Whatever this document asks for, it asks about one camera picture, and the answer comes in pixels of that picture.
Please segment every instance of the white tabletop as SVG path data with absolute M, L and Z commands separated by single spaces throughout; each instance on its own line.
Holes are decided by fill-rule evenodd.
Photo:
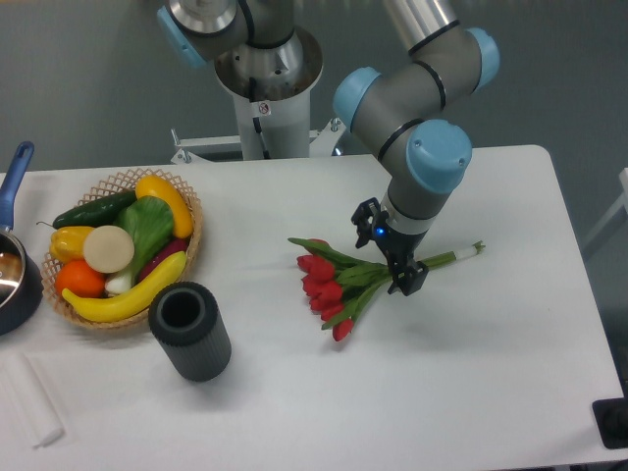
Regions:
M 32 172 L 15 235 L 40 261 L 52 221 L 119 169 Z M 290 236 L 358 257 L 349 218 L 380 198 L 369 156 L 172 166 L 201 198 L 193 278 L 216 295 L 234 354 L 183 380 L 147 329 L 96 335 L 45 303 L 0 338 L 44 378 L 67 435 L 32 450 L 0 395 L 0 460 L 21 470 L 489 470 L 628 457 L 591 404 L 619 397 L 547 152 L 476 149 L 417 256 L 482 239 L 410 297 L 383 290 L 345 344 L 309 313 Z

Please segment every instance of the flower stem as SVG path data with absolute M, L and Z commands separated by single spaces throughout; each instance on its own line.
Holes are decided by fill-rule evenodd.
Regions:
M 470 247 L 466 247 L 460 250 L 452 250 L 451 252 L 445 252 L 434 257 L 425 258 L 421 261 L 425 263 L 430 270 L 434 270 L 450 265 L 456 261 L 479 255 L 483 252 L 485 248 L 486 246 L 484 245 L 484 243 L 479 240 Z

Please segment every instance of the banana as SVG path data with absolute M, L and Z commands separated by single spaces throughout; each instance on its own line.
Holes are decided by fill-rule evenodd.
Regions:
M 183 272 L 186 260 L 185 252 L 173 253 L 140 283 L 114 297 L 80 297 L 67 288 L 61 295 L 72 304 L 82 318 L 88 321 L 122 321 L 147 308 L 159 291 L 174 283 Z

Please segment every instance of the orange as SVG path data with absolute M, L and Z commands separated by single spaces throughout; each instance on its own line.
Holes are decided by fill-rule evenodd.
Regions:
M 84 260 L 73 260 L 57 274 L 55 290 L 61 295 L 64 288 L 80 297 L 100 297 L 105 290 L 105 276 Z

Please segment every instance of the yellow pepper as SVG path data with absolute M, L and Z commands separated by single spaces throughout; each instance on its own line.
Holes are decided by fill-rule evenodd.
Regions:
M 82 245 L 93 230 L 89 226 L 67 226 L 55 231 L 50 237 L 50 255 L 61 263 L 82 260 Z
M 122 321 L 146 309 L 159 291 L 174 283 L 183 273 L 186 261 L 185 252 L 173 253 L 133 288 L 114 297 L 80 297 L 67 288 L 61 295 L 88 321 Z
M 183 239 L 192 235 L 194 229 L 192 215 L 183 197 L 170 182 L 156 175 L 147 175 L 139 179 L 135 185 L 135 196 L 137 199 L 142 196 L 155 196 L 166 201 L 173 212 L 175 221 L 173 235 Z

